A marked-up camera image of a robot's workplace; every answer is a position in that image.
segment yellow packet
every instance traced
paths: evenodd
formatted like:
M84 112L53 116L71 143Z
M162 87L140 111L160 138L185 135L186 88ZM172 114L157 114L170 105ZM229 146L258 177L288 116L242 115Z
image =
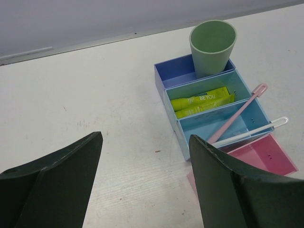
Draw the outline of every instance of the yellow packet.
M214 101L222 97L229 96L229 92L226 87L214 89L205 93L198 94L190 98L179 98L171 100L174 111L179 111L188 108L192 105L198 105L204 102Z
M204 102L201 104L197 104L197 105L193 105L191 107L182 109L180 111L175 112L176 117L178 119L189 116L189 115L193 115L196 113L200 113L200 112L204 112L206 110L210 110L213 108L217 108L223 105L227 105L234 102L234 94L226 96L226 97L222 97L210 102Z

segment white table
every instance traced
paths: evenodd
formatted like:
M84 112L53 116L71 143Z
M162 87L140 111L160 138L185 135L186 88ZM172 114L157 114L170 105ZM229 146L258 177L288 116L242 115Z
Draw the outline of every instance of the white table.
M233 62L304 178L304 5L231 19ZM85 228L202 227L198 200L154 84L153 64L190 53L192 28L0 67L0 172L101 131Z

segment plastic cup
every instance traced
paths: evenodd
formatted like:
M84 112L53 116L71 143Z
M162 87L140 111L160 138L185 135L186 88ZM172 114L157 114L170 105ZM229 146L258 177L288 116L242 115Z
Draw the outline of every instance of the plastic cup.
M209 20L190 33L190 46L197 78L218 74L225 69L237 31L222 20Z

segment organizer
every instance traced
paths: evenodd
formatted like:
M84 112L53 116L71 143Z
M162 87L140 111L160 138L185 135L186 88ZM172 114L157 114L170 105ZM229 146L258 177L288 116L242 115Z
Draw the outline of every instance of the organizer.
M155 83L185 160L190 159L189 137L191 134L208 140L251 97L251 91L231 60L223 72L203 79L196 79L191 55L159 63L154 67ZM223 86L227 87L230 94L235 94L234 103L181 119L176 118L170 100L191 97ZM268 123L270 123L268 117L255 99L219 140L248 132ZM237 148L272 131L273 128L266 129L223 145L221 149Z

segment pink toothbrush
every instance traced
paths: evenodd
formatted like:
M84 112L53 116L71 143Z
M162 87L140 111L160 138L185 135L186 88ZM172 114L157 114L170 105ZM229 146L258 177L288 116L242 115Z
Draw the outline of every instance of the pink toothbrush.
M232 125L236 118L247 108L247 106L256 98L260 97L266 90L268 86L264 83L259 84L253 91L251 98L217 131L208 139L210 144L215 143L222 134Z

